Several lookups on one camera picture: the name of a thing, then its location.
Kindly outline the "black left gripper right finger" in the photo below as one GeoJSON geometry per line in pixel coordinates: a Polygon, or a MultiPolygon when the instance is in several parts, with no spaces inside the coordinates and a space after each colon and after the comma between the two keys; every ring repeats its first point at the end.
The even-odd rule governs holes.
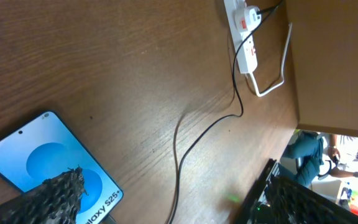
{"type": "Polygon", "coordinates": [[[286,177],[271,177],[265,191],[276,223],[358,224],[358,216],[286,177]]]}

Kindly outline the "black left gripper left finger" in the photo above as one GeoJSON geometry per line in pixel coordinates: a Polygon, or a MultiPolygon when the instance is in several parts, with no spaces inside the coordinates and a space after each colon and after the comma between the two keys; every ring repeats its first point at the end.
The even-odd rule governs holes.
{"type": "Polygon", "coordinates": [[[83,169],[69,169],[0,205],[0,223],[74,224],[85,190],[83,169]]]}

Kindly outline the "blue Galaxy smartphone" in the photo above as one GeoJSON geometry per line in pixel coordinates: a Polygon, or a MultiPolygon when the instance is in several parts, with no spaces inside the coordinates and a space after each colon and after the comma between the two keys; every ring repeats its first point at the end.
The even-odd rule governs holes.
{"type": "Polygon", "coordinates": [[[21,192],[81,168],[77,223],[100,223],[122,200],[124,192],[99,162],[52,111],[46,111],[0,140],[0,175],[21,192]]]}

